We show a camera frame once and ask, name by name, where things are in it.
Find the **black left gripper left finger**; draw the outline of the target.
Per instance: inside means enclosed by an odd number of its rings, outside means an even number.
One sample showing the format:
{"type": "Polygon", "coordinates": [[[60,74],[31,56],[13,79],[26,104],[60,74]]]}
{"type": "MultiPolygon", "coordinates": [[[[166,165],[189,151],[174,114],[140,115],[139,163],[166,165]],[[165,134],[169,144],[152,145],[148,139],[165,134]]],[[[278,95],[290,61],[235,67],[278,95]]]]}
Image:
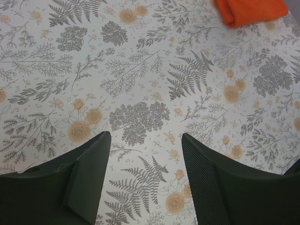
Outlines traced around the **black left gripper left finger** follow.
{"type": "Polygon", "coordinates": [[[104,131],[46,163],[1,175],[1,224],[95,224],[110,147],[104,131]]]}

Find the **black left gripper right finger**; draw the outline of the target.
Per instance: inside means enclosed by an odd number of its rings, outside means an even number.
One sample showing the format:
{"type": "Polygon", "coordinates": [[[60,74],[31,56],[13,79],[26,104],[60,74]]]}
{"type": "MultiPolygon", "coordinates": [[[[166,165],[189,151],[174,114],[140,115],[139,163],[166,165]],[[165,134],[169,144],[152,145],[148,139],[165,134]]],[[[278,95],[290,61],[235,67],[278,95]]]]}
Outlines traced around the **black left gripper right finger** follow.
{"type": "Polygon", "coordinates": [[[299,162],[279,175],[230,159],[187,133],[181,144],[198,224],[299,224],[299,162]]]}

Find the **orange t-shirt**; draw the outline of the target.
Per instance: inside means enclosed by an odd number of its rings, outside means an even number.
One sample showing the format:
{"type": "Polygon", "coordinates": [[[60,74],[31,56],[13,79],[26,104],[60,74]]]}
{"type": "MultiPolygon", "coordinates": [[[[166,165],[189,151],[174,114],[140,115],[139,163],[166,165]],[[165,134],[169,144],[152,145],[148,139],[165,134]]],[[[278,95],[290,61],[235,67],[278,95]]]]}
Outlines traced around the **orange t-shirt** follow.
{"type": "Polygon", "coordinates": [[[230,28],[275,20],[289,12],[283,0],[217,0],[216,4],[230,28]]]}

